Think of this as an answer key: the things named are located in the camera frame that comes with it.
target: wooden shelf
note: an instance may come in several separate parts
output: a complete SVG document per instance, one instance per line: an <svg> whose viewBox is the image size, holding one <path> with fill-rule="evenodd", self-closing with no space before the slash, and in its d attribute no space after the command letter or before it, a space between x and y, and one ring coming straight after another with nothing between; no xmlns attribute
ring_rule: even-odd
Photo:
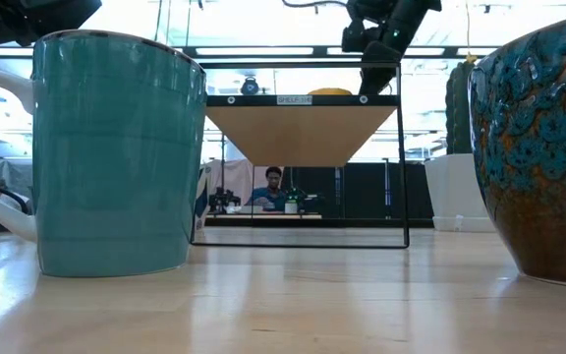
<svg viewBox="0 0 566 354"><path fill-rule="evenodd" d="M396 95L208 98L206 114L257 166L344 166L399 104Z"/></svg>

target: metal bar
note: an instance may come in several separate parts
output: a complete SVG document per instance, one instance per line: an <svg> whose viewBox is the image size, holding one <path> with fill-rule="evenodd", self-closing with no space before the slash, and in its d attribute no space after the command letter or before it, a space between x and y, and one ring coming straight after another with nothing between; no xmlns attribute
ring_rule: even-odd
<svg viewBox="0 0 566 354"><path fill-rule="evenodd" d="M385 162L385 176L383 178L384 185L385 185L385 211L387 218L392 218L392 200L390 195L390 159L384 158L383 162Z"/></svg>
<svg viewBox="0 0 566 354"><path fill-rule="evenodd" d="M245 243L207 243L193 242L192 246L242 247L242 248L292 248L292 249L330 249L330 250L405 250L408 246L360 246L360 245L295 245L295 244L245 244Z"/></svg>
<svg viewBox="0 0 566 354"><path fill-rule="evenodd" d="M210 214L207 219L207 226L214 227L256 227L256 228L398 228L403 229L403 220L401 218L373 218L373 219L345 219L338 215L325 218L277 218L277 217L256 217L250 219L250 214L246 213L246 218L223 217L222 215ZM431 219L412 219L409 222L410 227L433 228L433 220Z"/></svg>
<svg viewBox="0 0 566 354"><path fill-rule="evenodd" d="M225 175L224 175L224 170L226 169L225 168L225 166L226 166L226 156L225 156L225 148L224 148L225 143L226 143L225 137L226 136L224 134L222 134L222 159L220 160L220 165L222 166L222 175L221 175L221 177L222 177L222 191L226 191L226 184L225 184L226 178L225 178Z"/></svg>
<svg viewBox="0 0 566 354"><path fill-rule="evenodd" d="M196 220L196 215L193 214L192 218ZM196 242L196 223L192 222L192 234L189 236L189 243L193 245Z"/></svg>
<svg viewBox="0 0 566 354"><path fill-rule="evenodd" d="M472 50L484 49L485 52L493 51L500 45L472 45L470 48ZM271 46L260 46L260 45L236 45L236 46L172 46L175 49L181 50L186 55L194 59L204 59L204 60L228 60L228 59L243 59L243 58L253 58L253 59L272 59L272 58L293 58L293 59L355 59L362 58L362 53L342 53L339 52L338 45L277 45L274 46L276 49L311 49L305 54L285 54L282 53L267 53L267 50L272 49ZM464 54L459 55L460 49L462 52L467 48L467 45L431 45L431 46L421 46L421 45L411 45L406 50L404 59L464 59L466 56ZM248 52L246 54L224 54L224 53L214 53L214 54L200 54L199 50L220 50L220 51L233 51L233 49L251 49L253 53ZM30 59L31 47L20 47L20 46L0 46L0 59Z"/></svg>
<svg viewBox="0 0 566 354"><path fill-rule="evenodd" d="M219 95L212 94L206 100L207 107L260 107L279 106L279 99L292 98L286 106L397 106L400 99L395 94L362 94L362 95L314 95L311 105L304 105L306 94L256 94L256 95Z"/></svg>
<svg viewBox="0 0 566 354"><path fill-rule="evenodd" d="M340 217L346 220L346 173L345 173L345 166L343 167L335 167L339 173L339 183L338 183L338 190L339 199L337 199L337 203L340 205Z"/></svg>
<svg viewBox="0 0 566 354"><path fill-rule="evenodd" d="M361 61L199 63L204 69L397 68L396 63Z"/></svg>
<svg viewBox="0 0 566 354"><path fill-rule="evenodd" d="M397 68L397 93L401 95L401 66ZM397 127L399 130L399 166L401 167L401 198L403 199L403 242L406 248L410 247L410 223L408 215L408 182L405 163L405 138L403 133L403 106L401 99L397 105Z"/></svg>
<svg viewBox="0 0 566 354"><path fill-rule="evenodd" d="M251 227L253 226L253 220L255 219L255 164L251 162L253 165L253 190L251 191Z"/></svg>

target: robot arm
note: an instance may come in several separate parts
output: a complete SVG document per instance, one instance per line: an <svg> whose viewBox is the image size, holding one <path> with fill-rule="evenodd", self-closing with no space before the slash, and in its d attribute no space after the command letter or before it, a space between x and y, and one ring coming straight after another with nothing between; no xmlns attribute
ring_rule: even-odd
<svg viewBox="0 0 566 354"><path fill-rule="evenodd" d="M442 11L440 0L349 0L351 24L342 33L344 52L362 51L363 62L400 62L428 10ZM377 24L364 29L363 20ZM360 94L377 94L396 69L362 68Z"/></svg>
<svg viewBox="0 0 566 354"><path fill-rule="evenodd" d="M58 30L79 28L101 0L0 0L0 44L28 46Z"/></svg>

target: blue glazed pottery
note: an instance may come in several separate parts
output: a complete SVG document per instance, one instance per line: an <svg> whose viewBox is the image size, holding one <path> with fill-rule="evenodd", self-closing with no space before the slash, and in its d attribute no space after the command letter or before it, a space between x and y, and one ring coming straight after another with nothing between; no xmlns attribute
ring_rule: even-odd
<svg viewBox="0 0 566 354"><path fill-rule="evenodd" d="M482 59L470 109L491 220L522 272L566 282L566 21Z"/></svg>

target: green cactus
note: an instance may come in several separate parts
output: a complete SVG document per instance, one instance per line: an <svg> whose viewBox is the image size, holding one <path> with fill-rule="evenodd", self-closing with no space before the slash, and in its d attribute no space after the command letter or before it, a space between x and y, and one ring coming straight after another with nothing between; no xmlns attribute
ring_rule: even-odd
<svg viewBox="0 0 566 354"><path fill-rule="evenodd" d="M468 84L473 68L471 58L459 63L447 82L447 154L472 152Z"/></svg>
<svg viewBox="0 0 566 354"><path fill-rule="evenodd" d="M453 154L453 125L455 120L453 119L453 80L449 79L447 81L447 94L444 96L444 101L447 104L447 154Z"/></svg>

